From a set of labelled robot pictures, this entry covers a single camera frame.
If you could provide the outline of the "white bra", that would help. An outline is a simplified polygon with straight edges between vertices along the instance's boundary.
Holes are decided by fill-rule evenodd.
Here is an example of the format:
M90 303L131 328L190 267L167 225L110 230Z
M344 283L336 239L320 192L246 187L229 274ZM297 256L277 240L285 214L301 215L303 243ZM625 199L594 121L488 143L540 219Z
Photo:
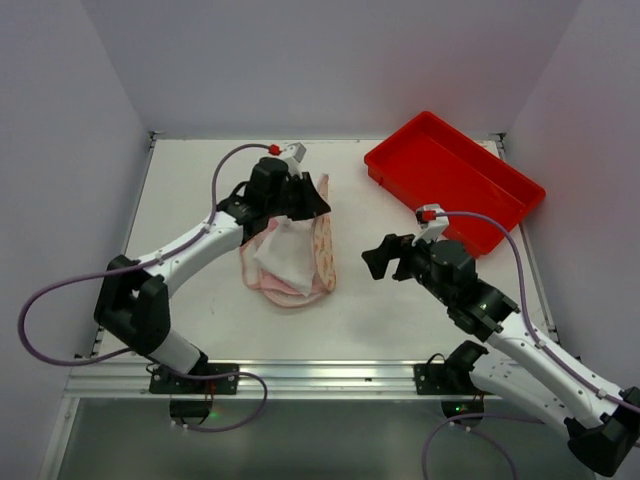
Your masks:
M272 218L253 256L257 265L303 296L312 293L315 263L312 253L312 220Z

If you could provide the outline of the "floral fabric laundry bag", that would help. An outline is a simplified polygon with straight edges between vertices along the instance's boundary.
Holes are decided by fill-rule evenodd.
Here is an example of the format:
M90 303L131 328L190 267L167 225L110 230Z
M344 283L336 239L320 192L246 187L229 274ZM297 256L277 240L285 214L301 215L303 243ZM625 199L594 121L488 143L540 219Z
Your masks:
M314 301L312 302L314 303L335 290L337 269L334 259L330 216L326 214L312 221L312 253L315 263L315 275L313 278L312 293L310 295L314 297ZM267 272L257 265L253 256L262 243L266 233L267 227L239 250L242 281L247 288L259 292L261 292L259 290L260 272Z

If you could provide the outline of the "pink bra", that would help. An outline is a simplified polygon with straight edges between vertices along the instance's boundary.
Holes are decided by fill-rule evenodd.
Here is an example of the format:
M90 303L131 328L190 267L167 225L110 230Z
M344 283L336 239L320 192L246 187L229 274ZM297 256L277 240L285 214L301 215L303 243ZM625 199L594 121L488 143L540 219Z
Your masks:
M304 296L282 280L263 271L259 276L259 290L268 300L283 308L304 307L314 301L313 296Z

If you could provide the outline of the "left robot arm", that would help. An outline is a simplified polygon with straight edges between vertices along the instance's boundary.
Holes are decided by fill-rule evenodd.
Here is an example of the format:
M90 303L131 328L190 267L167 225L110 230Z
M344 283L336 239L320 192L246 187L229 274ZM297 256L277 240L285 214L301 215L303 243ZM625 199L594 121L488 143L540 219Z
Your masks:
M157 364L160 392L227 393L237 368L215 368L171 326L170 299L192 276L228 252L241 256L242 277L278 305L305 306L336 286L328 178L312 180L299 154L261 158L248 180L196 227L152 253L124 255L107 267L96 323L132 352Z

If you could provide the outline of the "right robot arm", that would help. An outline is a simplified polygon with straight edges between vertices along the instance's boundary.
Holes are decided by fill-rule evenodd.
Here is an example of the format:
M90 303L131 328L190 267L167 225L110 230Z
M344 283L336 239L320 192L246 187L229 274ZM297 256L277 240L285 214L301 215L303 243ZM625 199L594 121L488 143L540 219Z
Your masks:
M398 263L394 280L412 279L473 336L466 365L472 386L510 401L566 438L593 472L612 477L639 441L639 390L595 374L557 343L527 325L524 310L481 280L475 259L451 240L426 242L389 234L363 252L373 279Z

